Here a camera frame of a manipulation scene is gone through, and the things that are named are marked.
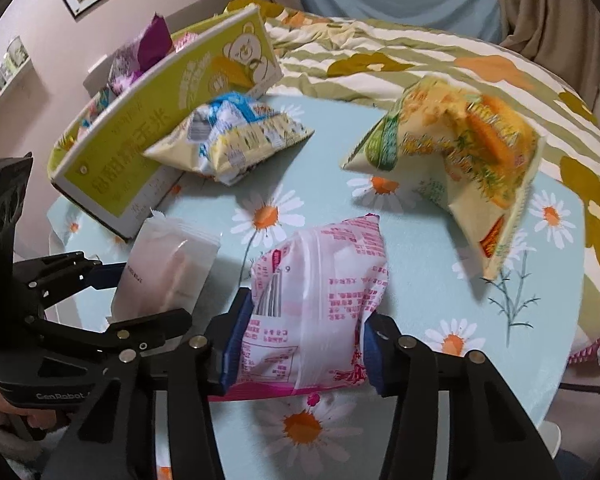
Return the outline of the left hand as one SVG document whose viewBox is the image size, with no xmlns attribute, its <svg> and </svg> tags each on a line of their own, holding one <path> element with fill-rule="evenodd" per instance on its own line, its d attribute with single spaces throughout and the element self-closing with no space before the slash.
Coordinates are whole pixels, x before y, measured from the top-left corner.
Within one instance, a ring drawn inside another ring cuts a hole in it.
<svg viewBox="0 0 600 480">
<path fill-rule="evenodd" d="M 27 419 L 31 428 L 49 430 L 56 425 L 57 417 L 54 411 L 45 410 L 27 410 L 26 408 L 16 408 L 7 402 L 0 393 L 0 425 L 9 422 L 9 416 L 21 416 Z"/>
</svg>

